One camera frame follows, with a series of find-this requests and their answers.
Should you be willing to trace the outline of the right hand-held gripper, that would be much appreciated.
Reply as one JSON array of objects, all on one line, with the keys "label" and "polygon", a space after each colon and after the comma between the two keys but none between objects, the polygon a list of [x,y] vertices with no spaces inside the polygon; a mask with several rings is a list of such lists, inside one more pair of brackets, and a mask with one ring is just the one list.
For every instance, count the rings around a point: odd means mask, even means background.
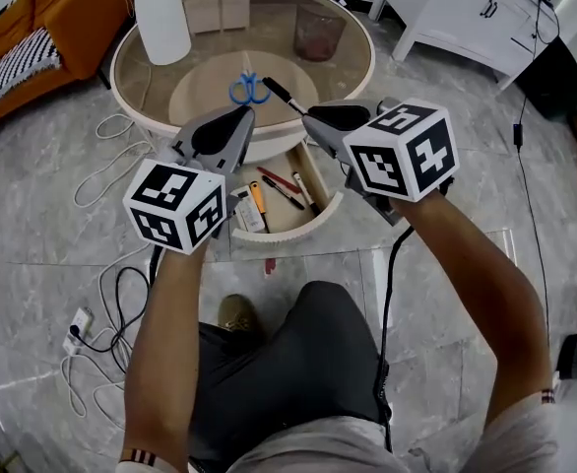
[{"label": "right hand-held gripper", "polygon": [[356,192],[390,225],[399,216],[391,198],[418,202],[460,167],[448,110],[419,99],[328,101],[301,117],[330,157],[349,167],[345,188]]}]

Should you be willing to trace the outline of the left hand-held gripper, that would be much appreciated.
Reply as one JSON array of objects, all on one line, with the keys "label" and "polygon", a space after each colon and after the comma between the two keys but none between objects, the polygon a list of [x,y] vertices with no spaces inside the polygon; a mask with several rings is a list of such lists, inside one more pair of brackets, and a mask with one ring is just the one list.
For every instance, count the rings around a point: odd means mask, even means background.
[{"label": "left hand-held gripper", "polygon": [[172,145],[141,162],[123,206],[138,237],[186,255],[220,229],[239,198],[231,193],[255,128],[248,105],[185,123]]}]

